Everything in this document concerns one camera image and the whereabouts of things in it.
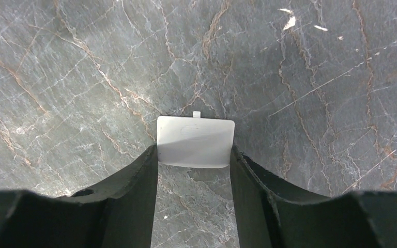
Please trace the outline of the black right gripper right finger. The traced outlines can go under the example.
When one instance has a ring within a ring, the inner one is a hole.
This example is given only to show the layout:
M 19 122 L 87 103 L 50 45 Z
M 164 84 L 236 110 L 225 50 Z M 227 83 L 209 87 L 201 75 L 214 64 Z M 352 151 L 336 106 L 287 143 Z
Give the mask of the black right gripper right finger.
M 237 147 L 230 177 L 241 247 L 397 247 L 397 191 L 319 195 Z

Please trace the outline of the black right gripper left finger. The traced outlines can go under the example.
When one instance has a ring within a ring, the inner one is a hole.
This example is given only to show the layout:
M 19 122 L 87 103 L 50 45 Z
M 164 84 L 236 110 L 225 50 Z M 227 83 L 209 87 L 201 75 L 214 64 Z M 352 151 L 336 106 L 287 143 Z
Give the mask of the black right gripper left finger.
M 71 196 L 0 190 L 0 247 L 150 247 L 156 146 Z

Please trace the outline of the white battery cover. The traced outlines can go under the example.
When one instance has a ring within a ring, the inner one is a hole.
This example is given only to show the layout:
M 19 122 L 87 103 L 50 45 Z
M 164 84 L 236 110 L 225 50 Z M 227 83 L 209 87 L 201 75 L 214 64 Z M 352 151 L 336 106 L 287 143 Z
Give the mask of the white battery cover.
M 235 122 L 191 117 L 157 118 L 158 161 L 164 165 L 189 168 L 224 168 L 230 164 Z

